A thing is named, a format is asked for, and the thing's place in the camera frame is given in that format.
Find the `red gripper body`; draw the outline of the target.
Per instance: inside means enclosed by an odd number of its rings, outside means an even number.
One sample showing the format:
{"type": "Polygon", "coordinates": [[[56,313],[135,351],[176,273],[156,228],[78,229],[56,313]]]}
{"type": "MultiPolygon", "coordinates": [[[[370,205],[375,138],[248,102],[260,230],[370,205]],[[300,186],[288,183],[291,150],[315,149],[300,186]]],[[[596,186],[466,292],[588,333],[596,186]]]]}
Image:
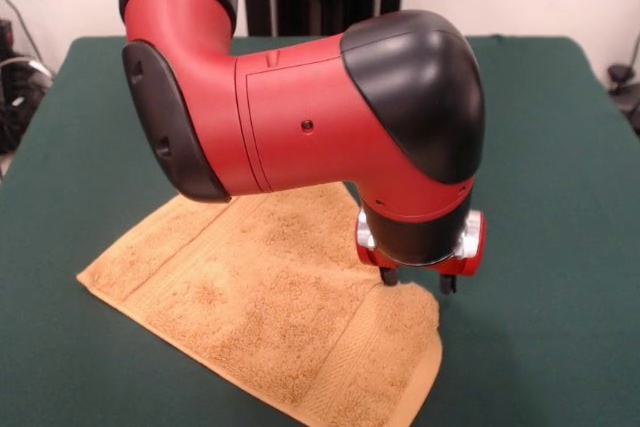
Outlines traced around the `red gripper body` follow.
{"type": "MultiPolygon", "coordinates": [[[[450,254],[434,262],[409,265],[433,269],[443,275],[473,276],[481,263],[485,240],[485,216],[481,211],[470,210],[450,254]]],[[[377,246],[363,209],[359,210],[357,216],[355,242],[358,257],[362,263],[378,267],[383,278],[389,278],[391,274],[397,273],[401,263],[383,253],[377,246]]]]}

